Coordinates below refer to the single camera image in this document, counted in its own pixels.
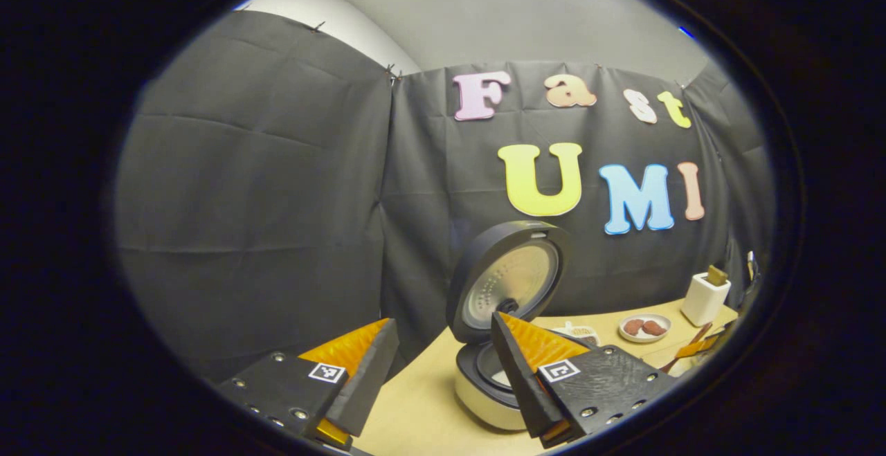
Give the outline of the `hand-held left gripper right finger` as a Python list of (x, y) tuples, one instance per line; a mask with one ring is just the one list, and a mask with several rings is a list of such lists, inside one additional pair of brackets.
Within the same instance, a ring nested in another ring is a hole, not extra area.
[(582, 345), (502, 312), (491, 317), (491, 343), (545, 449), (623, 424), (677, 381), (617, 346)]

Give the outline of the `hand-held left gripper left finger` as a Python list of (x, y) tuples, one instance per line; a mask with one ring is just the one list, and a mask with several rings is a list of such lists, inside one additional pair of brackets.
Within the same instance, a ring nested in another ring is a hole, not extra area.
[(398, 348), (395, 319), (380, 318), (306, 352), (272, 352), (218, 389), (278, 430), (347, 452), (363, 433)]

